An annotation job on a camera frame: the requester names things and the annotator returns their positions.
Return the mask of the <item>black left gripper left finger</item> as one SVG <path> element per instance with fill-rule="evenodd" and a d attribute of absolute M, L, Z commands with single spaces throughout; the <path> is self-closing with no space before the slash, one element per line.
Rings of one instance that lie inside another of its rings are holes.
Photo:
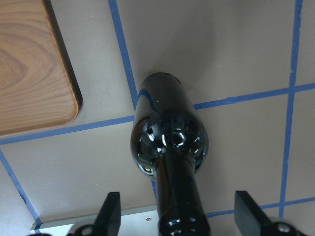
<path fill-rule="evenodd" d="M 109 192 L 94 222 L 96 236 L 117 236 L 121 225 L 119 192 Z"/>

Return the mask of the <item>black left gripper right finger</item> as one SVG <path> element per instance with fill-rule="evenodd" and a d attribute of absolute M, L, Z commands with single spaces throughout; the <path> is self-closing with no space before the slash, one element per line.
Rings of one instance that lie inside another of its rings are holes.
<path fill-rule="evenodd" d="M 263 236 L 271 220 L 247 191 L 236 191 L 234 220 L 242 236 Z"/>

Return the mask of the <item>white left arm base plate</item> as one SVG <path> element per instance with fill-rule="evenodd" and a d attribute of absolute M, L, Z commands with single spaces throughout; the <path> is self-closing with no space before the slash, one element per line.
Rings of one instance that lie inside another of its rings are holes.
<path fill-rule="evenodd" d="M 107 199 L 97 215 L 35 224 L 37 236 L 159 236 L 156 206 L 121 210 L 120 200 Z"/>

